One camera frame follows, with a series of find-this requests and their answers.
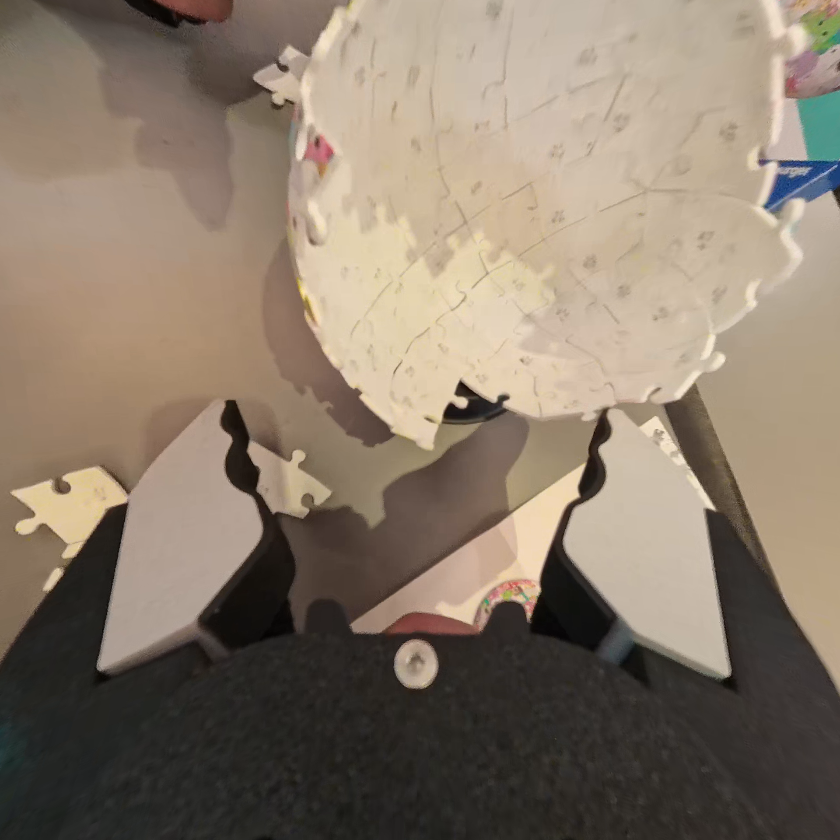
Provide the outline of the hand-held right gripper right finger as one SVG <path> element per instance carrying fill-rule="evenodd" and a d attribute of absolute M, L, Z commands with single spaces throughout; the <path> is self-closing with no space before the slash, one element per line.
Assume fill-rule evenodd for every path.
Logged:
<path fill-rule="evenodd" d="M 642 648 L 732 675 L 708 514 L 683 469 L 624 413 L 598 419 L 539 578 L 532 630 L 639 668 Z"/>

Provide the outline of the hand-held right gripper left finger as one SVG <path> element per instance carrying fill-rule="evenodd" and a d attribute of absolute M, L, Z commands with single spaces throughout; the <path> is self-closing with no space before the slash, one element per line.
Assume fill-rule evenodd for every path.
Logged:
<path fill-rule="evenodd" d="M 211 659 L 294 634 L 296 561 L 234 400 L 204 409 L 131 491 L 98 655 L 116 676 L 189 644 Z"/>

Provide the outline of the white puzzle piece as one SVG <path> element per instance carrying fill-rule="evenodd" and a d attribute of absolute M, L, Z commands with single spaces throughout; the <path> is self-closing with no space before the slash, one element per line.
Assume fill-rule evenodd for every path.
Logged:
<path fill-rule="evenodd" d="M 269 92 L 271 101 L 278 107 L 298 104 L 301 97 L 301 79 L 308 68 L 310 56 L 288 45 L 267 66 L 259 69 L 253 81 Z"/>
<path fill-rule="evenodd" d="M 664 422 L 657 416 L 642 423 L 639 430 L 649 438 L 670 460 L 678 465 L 684 465 L 685 459 L 676 440 L 671 437 Z"/>
<path fill-rule="evenodd" d="M 703 503 L 704 507 L 708 510 L 716 511 L 717 510 L 716 506 L 714 505 L 714 503 L 712 502 L 712 500 L 708 496 L 706 490 L 701 485 L 699 479 L 695 475 L 694 471 L 690 468 L 688 463 L 685 460 L 683 460 L 683 462 L 681 463 L 680 466 L 681 466 L 681 468 L 683 469 L 683 471 L 686 475 L 686 479 L 688 480 L 688 482 L 690 483 L 690 485 L 692 486 L 692 488 L 694 489 L 694 491 L 698 495 L 698 498 Z"/>
<path fill-rule="evenodd" d="M 257 491 L 276 514 L 304 519 L 312 508 L 330 499 L 332 490 L 301 468 L 307 457 L 295 449 L 289 459 L 256 441 L 248 444 L 248 456 L 259 472 Z"/>

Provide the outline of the colourful 3D puzzle ball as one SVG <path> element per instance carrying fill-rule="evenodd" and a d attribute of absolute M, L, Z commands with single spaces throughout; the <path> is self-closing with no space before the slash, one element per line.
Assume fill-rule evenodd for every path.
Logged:
<path fill-rule="evenodd" d="M 764 209 L 779 2 L 350 2 L 296 109 L 290 251 L 323 352 L 434 447 L 458 384 L 531 419 L 670 403 L 802 261 Z"/>

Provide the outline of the joined white puzzle pieces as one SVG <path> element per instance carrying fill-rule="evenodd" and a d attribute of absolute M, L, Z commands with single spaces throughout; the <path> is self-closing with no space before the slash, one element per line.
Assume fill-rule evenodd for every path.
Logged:
<path fill-rule="evenodd" d="M 10 491 L 13 498 L 32 511 L 30 518 L 16 522 L 17 534 L 28 536 L 46 527 L 65 545 L 60 564 L 43 584 L 45 594 L 55 588 L 106 513 L 129 498 L 120 483 L 99 466 L 72 471 L 61 481 L 66 484 L 63 491 L 52 479 Z"/>

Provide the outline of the black ball stand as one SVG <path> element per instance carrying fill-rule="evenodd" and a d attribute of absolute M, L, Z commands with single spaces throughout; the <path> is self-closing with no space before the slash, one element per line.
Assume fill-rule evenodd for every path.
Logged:
<path fill-rule="evenodd" d="M 482 424 L 506 412 L 506 395 L 496 402 L 490 402 L 472 391 L 465 383 L 459 382 L 453 399 L 447 404 L 443 423 L 446 425 Z"/>

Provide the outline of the colourful puzzle box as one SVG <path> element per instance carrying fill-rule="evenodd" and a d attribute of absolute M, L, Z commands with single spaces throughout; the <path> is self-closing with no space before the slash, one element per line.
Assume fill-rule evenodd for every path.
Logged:
<path fill-rule="evenodd" d="M 788 25 L 805 34 L 803 50 L 786 64 L 784 128 L 774 159 L 778 172 L 765 209 L 777 214 L 792 200 L 811 202 L 839 190 L 839 2 L 780 1 Z"/>

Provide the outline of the person's left hand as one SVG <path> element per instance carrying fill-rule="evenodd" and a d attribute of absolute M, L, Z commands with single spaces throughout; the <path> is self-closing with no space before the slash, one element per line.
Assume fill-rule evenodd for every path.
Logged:
<path fill-rule="evenodd" d="M 178 18 L 194 23 L 223 23 L 233 12 L 234 1 L 159 1 Z"/>

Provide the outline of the printed instruction sheet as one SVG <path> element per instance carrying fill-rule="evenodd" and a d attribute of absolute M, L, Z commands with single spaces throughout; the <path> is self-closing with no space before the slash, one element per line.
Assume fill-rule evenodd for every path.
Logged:
<path fill-rule="evenodd" d="M 352 622 L 357 634 L 378 634 L 410 613 L 472 624 L 480 602 L 508 581 L 539 581 L 565 509 L 579 496 L 578 466 L 489 530 L 410 581 Z"/>

